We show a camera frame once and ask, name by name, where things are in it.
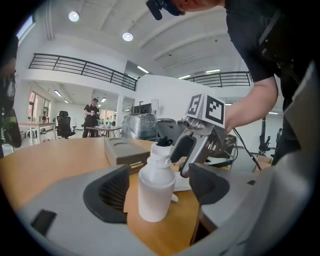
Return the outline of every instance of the railing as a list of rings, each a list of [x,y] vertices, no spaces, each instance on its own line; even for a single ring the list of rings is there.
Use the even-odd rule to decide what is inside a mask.
[[[204,74],[185,80],[208,87],[250,86],[252,83],[251,75],[247,71]]]
[[[137,80],[116,70],[83,59],[35,53],[29,69],[52,70],[100,79],[127,89],[136,90]]]

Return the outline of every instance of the table top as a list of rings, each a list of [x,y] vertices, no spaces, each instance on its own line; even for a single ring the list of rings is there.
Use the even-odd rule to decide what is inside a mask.
[[[86,127],[87,129],[97,130],[97,131],[115,131],[122,129],[122,126],[95,126],[95,127]]]
[[[42,127],[42,126],[53,126],[56,122],[19,122],[18,126],[25,126],[25,127]]]
[[[147,150],[153,143],[133,142]],[[17,211],[56,181],[109,166],[104,138],[61,139],[22,148],[0,159],[0,182]],[[175,192],[179,202],[171,202],[164,220],[147,222],[138,212],[138,173],[129,179],[124,211],[131,232],[158,255],[171,255],[189,247],[199,209],[194,193]]]

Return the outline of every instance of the column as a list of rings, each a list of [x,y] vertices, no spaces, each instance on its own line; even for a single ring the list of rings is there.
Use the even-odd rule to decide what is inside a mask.
[[[122,114],[122,106],[124,103],[124,96],[119,94],[118,102],[116,105],[116,117],[115,117],[115,126],[122,126],[123,114]]]

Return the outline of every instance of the desk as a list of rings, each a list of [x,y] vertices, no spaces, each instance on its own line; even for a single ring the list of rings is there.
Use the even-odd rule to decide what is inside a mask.
[[[30,141],[31,141],[31,146],[33,146],[33,138],[32,138],[32,129],[36,128],[36,133],[37,133],[37,141],[38,144],[40,144],[40,128],[43,127],[53,127],[53,133],[54,133],[54,140],[56,140],[56,123],[55,122],[19,122],[18,123],[19,127],[27,127],[30,130]]]
[[[95,126],[95,127],[86,127],[89,130],[96,130],[99,132],[99,136],[101,135],[101,132],[106,132],[106,135],[108,138],[110,137],[110,132],[112,132],[113,137],[116,137],[117,131],[120,138],[120,129],[122,129],[122,126]]]
[[[134,143],[150,150],[153,142],[134,140]],[[103,138],[64,139],[22,148],[0,159],[0,181],[13,210],[17,211],[56,181],[109,166]],[[179,202],[171,202],[164,220],[151,223],[138,212],[138,173],[131,174],[129,179],[124,211],[128,213],[131,232],[159,255],[171,255],[189,247],[199,209],[194,193],[176,192]]]

